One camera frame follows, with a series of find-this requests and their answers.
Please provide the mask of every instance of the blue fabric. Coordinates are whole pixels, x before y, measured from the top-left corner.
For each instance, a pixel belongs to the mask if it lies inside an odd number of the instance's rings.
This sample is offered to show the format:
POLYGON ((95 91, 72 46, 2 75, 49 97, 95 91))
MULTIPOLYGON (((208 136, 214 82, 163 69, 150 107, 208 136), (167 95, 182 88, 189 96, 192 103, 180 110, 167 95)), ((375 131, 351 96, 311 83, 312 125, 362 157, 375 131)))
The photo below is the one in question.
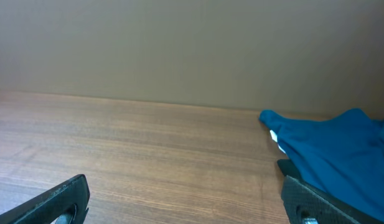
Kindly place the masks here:
POLYGON ((328 121, 265 110, 260 121, 278 135, 306 182, 384 222, 384 121, 360 109, 328 121))

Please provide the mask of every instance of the wall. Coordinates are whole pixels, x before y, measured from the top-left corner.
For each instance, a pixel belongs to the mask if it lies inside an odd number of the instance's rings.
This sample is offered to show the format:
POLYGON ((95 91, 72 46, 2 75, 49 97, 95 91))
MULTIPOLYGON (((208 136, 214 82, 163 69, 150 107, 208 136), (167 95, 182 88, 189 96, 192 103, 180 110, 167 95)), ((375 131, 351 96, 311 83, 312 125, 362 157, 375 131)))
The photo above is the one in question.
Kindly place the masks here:
POLYGON ((0 89, 383 116, 384 1, 0 1, 0 89))

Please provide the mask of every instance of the blue cloth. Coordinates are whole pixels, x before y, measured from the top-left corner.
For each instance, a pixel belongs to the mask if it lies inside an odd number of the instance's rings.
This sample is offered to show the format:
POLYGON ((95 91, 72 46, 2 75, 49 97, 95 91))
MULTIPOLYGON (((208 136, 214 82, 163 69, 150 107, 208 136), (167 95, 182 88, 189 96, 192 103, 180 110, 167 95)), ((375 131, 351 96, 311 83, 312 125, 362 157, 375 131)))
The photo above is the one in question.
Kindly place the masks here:
POLYGON ((306 182, 384 222, 384 121, 360 109, 328 121, 265 110, 260 121, 278 135, 306 182))

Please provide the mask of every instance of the beige wall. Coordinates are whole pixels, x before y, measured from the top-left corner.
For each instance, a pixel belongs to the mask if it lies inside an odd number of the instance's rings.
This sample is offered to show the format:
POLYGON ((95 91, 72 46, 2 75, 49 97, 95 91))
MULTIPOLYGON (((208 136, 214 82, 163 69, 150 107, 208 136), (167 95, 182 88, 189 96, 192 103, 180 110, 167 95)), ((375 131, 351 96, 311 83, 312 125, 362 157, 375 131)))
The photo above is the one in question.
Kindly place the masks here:
POLYGON ((384 115, 384 1, 0 1, 0 89, 384 115))

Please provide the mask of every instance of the wood grain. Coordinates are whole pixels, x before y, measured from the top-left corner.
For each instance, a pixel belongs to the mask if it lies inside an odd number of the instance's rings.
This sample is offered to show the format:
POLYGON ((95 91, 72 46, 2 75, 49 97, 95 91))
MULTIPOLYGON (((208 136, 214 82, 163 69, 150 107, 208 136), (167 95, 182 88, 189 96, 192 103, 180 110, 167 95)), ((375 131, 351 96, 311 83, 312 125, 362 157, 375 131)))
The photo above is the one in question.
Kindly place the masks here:
POLYGON ((85 174, 85 223, 288 223, 258 114, 0 92, 0 213, 85 174))

